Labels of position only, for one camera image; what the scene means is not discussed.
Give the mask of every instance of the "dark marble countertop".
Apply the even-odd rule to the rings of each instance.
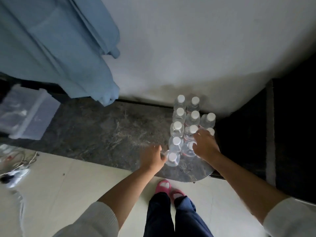
[[[39,141],[6,137],[6,143],[54,155],[135,171],[139,149],[151,143],[168,147],[172,108],[116,101],[102,106],[91,98],[61,104]],[[156,176],[194,182],[214,169],[204,160],[181,156],[176,167],[164,167]]]

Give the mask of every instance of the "blue garment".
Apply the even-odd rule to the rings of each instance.
[[[101,0],[0,0],[0,71],[59,84],[104,106],[119,95],[101,55],[119,56],[119,30]]]
[[[170,213],[170,198],[164,192],[149,201],[144,237],[199,236],[213,237],[203,219],[196,213],[188,196],[176,198],[175,229]]]

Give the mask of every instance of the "forearm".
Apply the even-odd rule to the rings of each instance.
[[[119,228],[122,227],[141,192],[154,175],[155,173],[149,169],[138,169],[98,199],[112,209]]]
[[[289,197],[220,153],[206,161],[227,180],[261,224],[273,207]]]

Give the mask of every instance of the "foot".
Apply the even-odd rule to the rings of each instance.
[[[171,190],[171,184],[168,180],[164,179],[157,184],[155,194],[165,192],[168,196]]]
[[[174,203],[174,200],[176,198],[179,198],[179,197],[182,197],[182,196],[185,196],[185,194],[181,191],[181,190],[173,190],[170,194],[170,199],[172,201],[172,203]]]

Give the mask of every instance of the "hand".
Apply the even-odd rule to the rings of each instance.
[[[193,144],[193,150],[202,159],[208,161],[220,153],[216,140],[209,131],[198,130],[193,137],[196,141],[196,144]]]
[[[140,153],[140,168],[150,170],[155,175],[163,167],[166,156],[160,157],[161,146],[151,145]]]

